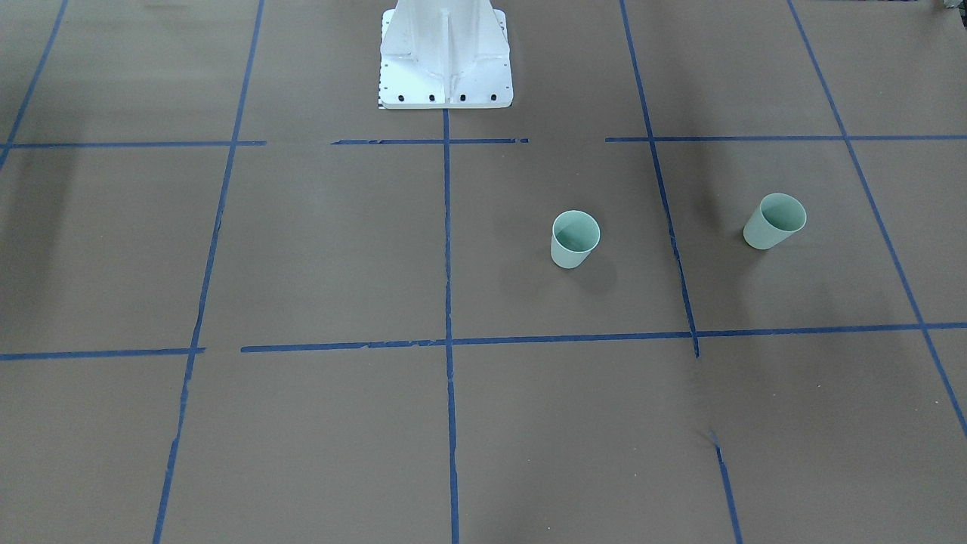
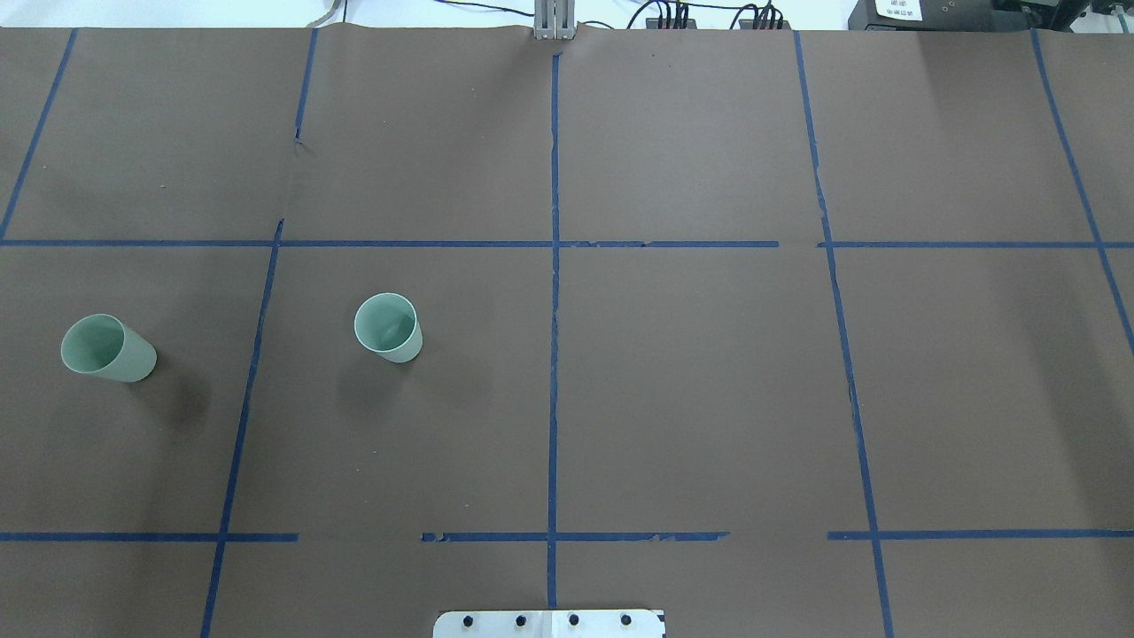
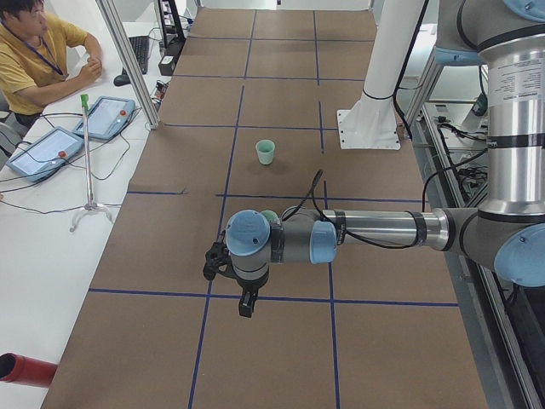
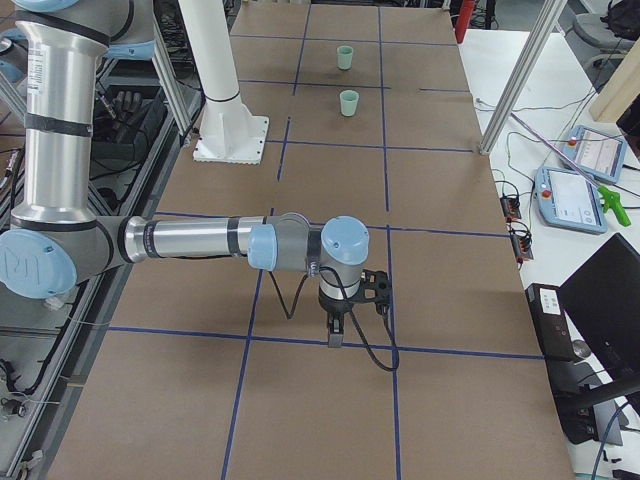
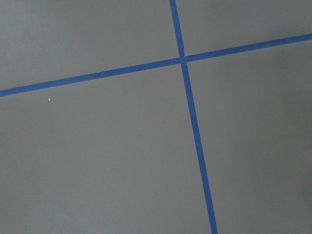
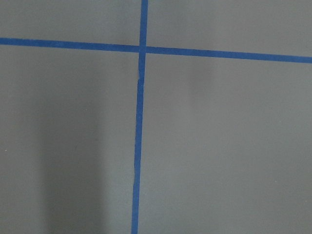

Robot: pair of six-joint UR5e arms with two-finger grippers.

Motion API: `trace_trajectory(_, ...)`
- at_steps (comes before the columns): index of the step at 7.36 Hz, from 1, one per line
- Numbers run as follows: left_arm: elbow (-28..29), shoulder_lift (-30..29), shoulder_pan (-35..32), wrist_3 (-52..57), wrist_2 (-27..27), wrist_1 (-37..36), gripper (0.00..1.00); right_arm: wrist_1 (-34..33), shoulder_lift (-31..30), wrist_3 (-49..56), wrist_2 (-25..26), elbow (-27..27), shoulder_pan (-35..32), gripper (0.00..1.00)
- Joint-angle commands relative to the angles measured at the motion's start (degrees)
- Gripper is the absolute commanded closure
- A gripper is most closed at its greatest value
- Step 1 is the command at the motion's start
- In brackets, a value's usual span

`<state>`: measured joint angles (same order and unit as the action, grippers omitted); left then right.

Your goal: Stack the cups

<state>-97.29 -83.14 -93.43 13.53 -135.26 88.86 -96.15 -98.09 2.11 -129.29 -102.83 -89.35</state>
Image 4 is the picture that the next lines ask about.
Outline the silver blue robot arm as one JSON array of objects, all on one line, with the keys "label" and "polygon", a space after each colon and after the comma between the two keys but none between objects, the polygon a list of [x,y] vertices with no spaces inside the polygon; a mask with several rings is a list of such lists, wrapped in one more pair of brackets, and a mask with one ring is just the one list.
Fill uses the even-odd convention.
[{"label": "silver blue robot arm", "polygon": [[1,236],[1,280],[46,299],[112,268],[149,258],[243,257],[258,270],[318,277],[328,343],[363,301],[369,233],[350,216],[314,227],[280,216],[147,220],[106,217],[88,206],[95,73],[104,56],[155,52],[149,1],[20,1],[28,46],[25,186]]}]

